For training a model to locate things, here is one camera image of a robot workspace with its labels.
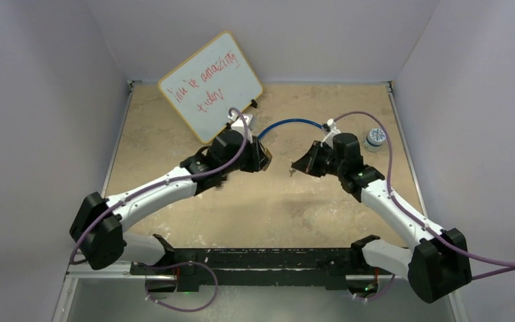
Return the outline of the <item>blue cable lock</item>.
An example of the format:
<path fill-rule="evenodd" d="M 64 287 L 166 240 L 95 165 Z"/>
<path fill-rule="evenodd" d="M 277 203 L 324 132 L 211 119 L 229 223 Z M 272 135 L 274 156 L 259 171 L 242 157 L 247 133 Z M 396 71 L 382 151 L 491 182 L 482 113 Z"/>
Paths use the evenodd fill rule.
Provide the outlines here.
<path fill-rule="evenodd" d="M 290 118 L 290 119 L 284 119 L 281 121 L 277 121 L 277 122 L 267 126 L 264 130 L 262 130 L 260 132 L 260 134 L 257 136 L 257 139 L 261 140 L 268 132 L 270 132 L 274 128 L 284 125 L 284 124 L 288 124 L 288 123 L 303 123 L 303 124 L 312 125 L 318 129 L 324 130 L 324 127 L 315 121 L 311 121 L 311 120 L 303 119 L 303 118 Z"/>

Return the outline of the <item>silver key bunch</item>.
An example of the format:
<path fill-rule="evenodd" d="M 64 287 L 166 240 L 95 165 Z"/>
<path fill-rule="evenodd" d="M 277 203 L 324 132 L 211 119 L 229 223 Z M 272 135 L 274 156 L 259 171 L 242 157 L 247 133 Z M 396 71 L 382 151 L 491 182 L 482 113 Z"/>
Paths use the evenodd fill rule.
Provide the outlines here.
<path fill-rule="evenodd" d="M 292 161 L 290 161 L 290 166 L 289 166 L 288 172 L 289 172 L 289 177 L 292 177 L 293 174 L 295 173 L 295 169 L 293 168 L 293 162 Z"/>

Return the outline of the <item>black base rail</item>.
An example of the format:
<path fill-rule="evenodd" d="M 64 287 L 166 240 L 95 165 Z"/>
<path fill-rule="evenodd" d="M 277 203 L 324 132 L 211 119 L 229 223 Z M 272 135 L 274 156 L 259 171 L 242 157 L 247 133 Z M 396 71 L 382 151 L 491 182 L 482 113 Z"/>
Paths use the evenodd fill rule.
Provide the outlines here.
<path fill-rule="evenodd" d="M 319 286 L 326 290 L 377 290 L 390 273 L 355 259 L 351 248 L 176 248 L 155 267 L 134 262 L 132 275 L 178 279 L 178 291 L 200 286 Z"/>

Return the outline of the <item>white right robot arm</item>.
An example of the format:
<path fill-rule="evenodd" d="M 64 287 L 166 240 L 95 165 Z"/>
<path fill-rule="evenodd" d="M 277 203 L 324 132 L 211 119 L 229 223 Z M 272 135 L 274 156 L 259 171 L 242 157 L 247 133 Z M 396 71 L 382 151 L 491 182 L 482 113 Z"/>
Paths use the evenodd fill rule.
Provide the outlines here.
<path fill-rule="evenodd" d="M 379 215 L 406 244 L 401 248 L 374 235 L 353 243 L 349 263 L 356 272 L 386 270 L 407 280 L 426 303 L 471 282 L 465 236 L 433 223 L 396 193 L 380 171 L 363 161 L 357 136 L 338 133 L 329 141 L 315 141 L 291 168 L 314 177 L 336 176 L 346 193 Z"/>

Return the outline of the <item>white dry-erase board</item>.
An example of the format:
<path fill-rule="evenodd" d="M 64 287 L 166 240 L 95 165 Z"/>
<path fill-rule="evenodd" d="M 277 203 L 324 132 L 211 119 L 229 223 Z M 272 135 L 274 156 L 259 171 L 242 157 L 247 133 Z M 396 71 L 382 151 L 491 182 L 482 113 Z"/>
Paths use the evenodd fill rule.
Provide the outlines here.
<path fill-rule="evenodd" d="M 220 33 L 158 82 L 202 143 L 225 128 L 232 107 L 244 111 L 264 88 L 231 32 Z"/>

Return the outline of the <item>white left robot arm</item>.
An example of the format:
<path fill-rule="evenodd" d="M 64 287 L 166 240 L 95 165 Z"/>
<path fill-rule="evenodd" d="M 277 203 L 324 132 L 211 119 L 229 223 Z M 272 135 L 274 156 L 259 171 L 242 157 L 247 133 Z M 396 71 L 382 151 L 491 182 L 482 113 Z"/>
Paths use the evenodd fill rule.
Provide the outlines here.
<path fill-rule="evenodd" d="M 156 274 L 169 272 L 170 244 L 156 235 L 131 234 L 129 229 L 172 203 L 220 187 L 234 171 L 265 171 L 271 161 L 271 153 L 256 136 L 245 138 L 226 129 L 160 178 L 118 195 L 87 195 L 69 229 L 84 257 L 80 262 L 101 270 L 129 260 L 147 264 Z"/>

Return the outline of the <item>brass padlock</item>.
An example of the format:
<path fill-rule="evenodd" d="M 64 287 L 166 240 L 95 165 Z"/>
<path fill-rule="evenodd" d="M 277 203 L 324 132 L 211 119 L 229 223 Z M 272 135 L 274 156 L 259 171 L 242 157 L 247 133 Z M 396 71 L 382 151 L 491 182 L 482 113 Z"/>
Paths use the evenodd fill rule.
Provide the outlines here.
<path fill-rule="evenodd" d="M 272 154 L 268 149 L 263 150 L 262 170 L 266 171 L 271 164 Z"/>

